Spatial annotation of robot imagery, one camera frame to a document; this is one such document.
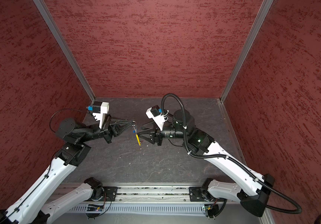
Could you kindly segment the yellow capped key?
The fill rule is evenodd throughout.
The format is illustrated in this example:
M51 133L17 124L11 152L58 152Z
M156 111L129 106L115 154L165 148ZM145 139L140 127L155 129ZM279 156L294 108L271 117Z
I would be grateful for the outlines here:
M138 136L137 134L136 134L135 136L136 136L138 145L141 146L141 141L140 141L140 139L139 139L139 136Z

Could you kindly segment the silver keyring with keys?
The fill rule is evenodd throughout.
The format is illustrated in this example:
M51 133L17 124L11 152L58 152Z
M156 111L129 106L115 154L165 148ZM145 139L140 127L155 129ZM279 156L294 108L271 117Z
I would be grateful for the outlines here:
M132 121L132 126L133 126L133 129L136 131L136 133L135 134L138 134L138 132L137 132L137 125L136 125L136 121Z

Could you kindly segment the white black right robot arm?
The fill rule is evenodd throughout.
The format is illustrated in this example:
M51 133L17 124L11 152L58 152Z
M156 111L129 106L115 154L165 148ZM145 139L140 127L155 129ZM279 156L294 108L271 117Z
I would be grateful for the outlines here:
M142 127L142 131L138 132L139 137L160 146L163 139L182 139L186 133L191 154L210 162L234 181L223 183L212 178L206 179L201 188L205 200L232 200L240 203L249 213L262 217L271 191L261 184L273 187L274 178L270 174L257 173L226 152L213 137L195 126L195 119L188 111L185 112L186 129L183 128L181 110L175 111L172 121L166 120L158 106L148 108L146 115L151 119L153 127Z

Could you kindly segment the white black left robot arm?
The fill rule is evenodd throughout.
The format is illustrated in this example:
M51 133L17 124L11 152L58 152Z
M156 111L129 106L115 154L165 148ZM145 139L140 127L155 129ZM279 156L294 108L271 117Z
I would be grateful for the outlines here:
M105 139L111 143L113 137L121 135L132 120L113 118L107 114L103 123L85 125L73 118L63 120L55 135L64 140L62 148L55 153L49 166L27 192L8 209L0 210L0 224L51 224L74 206L87 199L102 199L106 196L102 183L91 177L78 189L47 203L49 197L63 180L78 167L91 147L88 141Z

